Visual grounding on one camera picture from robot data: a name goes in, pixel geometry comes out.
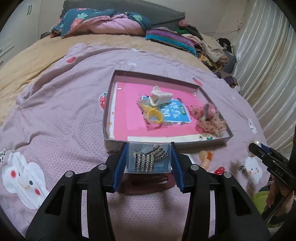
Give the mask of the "red earrings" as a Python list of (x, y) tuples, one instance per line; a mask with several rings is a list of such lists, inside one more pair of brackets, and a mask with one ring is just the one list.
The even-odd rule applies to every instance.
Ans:
[(218, 169), (216, 169), (213, 173), (215, 175), (222, 175), (225, 172), (225, 168), (223, 166), (220, 166)]

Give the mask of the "tan bed sheet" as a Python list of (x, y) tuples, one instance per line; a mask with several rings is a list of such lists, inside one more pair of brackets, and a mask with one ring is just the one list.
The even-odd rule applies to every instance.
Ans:
[(3, 123), (23, 88), (35, 81), (40, 73), (63, 58), (70, 47), (78, 43), (115, 46), (153, 52), (192, 67), (209, 71), (192, 54), (143, 37), (128, 35), (79, 35), (65, 39), (45, 37), (24, 49), (1, 68), (1, 122)]

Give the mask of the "pile of clothes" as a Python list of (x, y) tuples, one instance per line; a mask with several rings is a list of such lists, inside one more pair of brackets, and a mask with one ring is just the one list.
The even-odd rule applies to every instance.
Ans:
[(214, 39), (199, 32), (187, 20), (179, 21), (177, 33), (189, 40), (196, 51), (197, 58), (211, 71), (231, 73), (236, 64), (231, 43), (226, 38)]

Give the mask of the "grey headboard cushion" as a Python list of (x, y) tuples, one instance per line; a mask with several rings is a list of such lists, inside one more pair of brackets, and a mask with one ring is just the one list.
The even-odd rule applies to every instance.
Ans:
[(151, 21), (152, 27), (166, 27), (171, 30), (179, 27), (179, 21), (185, 19), (184, 12), (148, 1), (88, 0), (64, 1), (61, 17), (70, 9), (90, 8), (96, 10), (114, 9), (117, 12), (139, 13)]

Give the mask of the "white striped curtain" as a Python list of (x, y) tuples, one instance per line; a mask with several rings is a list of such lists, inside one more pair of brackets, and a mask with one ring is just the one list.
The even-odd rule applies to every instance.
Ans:
[(295, 30), (274, 1), (250, 1), (234, 42), (234, 75), (268, 145), (292, 149), (295, 131)]

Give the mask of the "lilac strawberry blanket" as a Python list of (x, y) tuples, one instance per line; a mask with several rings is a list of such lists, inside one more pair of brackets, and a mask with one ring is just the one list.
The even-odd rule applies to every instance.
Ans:
[(267, 183), (265, 167), (257, 184), (238, 171), (248, 157), (247, 145), (266, 139), (249, 103), (224, 80), (157, 54), (80, 43), (25, 88), (1, 127), (1, 170), (16, 166), (21, 173), (27, 169), (39, 182), (36, 192), (21, 191), (10, 178), (1, 176), (1, 207), (21, 235), (66, 171), (87, 172), (106, 161), (99, 97), (116, 70), (201, 81), (233, 133), (226, 145), (214, 150), (210, 171), (223, 166), (248, 195)]

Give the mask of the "dark red oval hair clip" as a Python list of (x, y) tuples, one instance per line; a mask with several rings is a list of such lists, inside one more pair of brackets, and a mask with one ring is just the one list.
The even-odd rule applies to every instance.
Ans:
[(125, 195), (148, 195), (168, 190), (175, 186), (173, 173), (128, 174), (121, 180), (118, 192)]

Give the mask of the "clear box with rhinestone jewelry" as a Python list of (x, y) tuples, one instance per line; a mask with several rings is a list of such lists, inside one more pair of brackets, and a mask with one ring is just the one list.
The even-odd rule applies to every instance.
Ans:
[(171, 144), (128, 143), (125, 173), (162, 174), (171, 172)]

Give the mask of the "white hair claw clip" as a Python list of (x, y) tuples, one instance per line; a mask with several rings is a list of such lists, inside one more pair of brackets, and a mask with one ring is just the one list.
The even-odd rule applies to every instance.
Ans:
[(156, 107), (162, 104), (168, 104), (171, 102), (173, 94), (160, 90), (158, 85), (154, 86), (151, 95), (149, 96), (149, 104), (152, 107)]

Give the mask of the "white wardrobe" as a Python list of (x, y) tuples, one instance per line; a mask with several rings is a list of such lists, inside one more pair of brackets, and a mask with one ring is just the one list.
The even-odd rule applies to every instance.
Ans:
[(1, 30), (1, 67), (39, 39), (41, 1), (23, 1)]

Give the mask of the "navy pink strawberry quilt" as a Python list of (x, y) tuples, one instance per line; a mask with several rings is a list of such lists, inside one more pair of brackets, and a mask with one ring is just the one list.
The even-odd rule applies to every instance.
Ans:
[(76, 8), (61, 17), (59, 24), (51, 29), (50, 37), (65, 38), (88, 33), (142, 37), (151, 27), (151, 21), (139, 13)]

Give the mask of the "striped purple teal blanket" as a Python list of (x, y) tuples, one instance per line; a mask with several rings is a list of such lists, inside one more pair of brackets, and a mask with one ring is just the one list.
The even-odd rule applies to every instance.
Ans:
[(197, 56), (193, 43), (182, 35), (165, 27), (152, 28), (146, 32), (146, 40), (168, 45)]

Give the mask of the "bag of clothes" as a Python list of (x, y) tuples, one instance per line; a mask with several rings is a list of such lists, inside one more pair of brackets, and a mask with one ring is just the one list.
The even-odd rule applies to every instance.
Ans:
[(240, 86), (237, 81), (237, 79), (230, 73), (227, 73), (225, 71), (213, 71), (213, 73), (220, 79), (223, 79), (232, 89), (237, 89), (237, 91), (240, 91)]

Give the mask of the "shallow cardboard box tray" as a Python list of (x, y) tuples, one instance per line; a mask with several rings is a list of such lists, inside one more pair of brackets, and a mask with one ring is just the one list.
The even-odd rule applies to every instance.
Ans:
[(116, 70), (100, 102), (110, 152), (132, 142), (174, 142), (186, 149), (224, 145), (233, 137), (221, 111), (196, 83)]

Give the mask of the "pink dotted tulle bow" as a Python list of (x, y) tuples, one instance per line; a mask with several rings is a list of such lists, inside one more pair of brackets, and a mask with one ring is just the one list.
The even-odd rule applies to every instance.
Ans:
[(226, 121), (220, 117), (217, 107), (209, 102), (203, 106), (190, 106), (189, 113), (197, 121), (195, 129), (200, 133), (221, 137), (227, 129)]

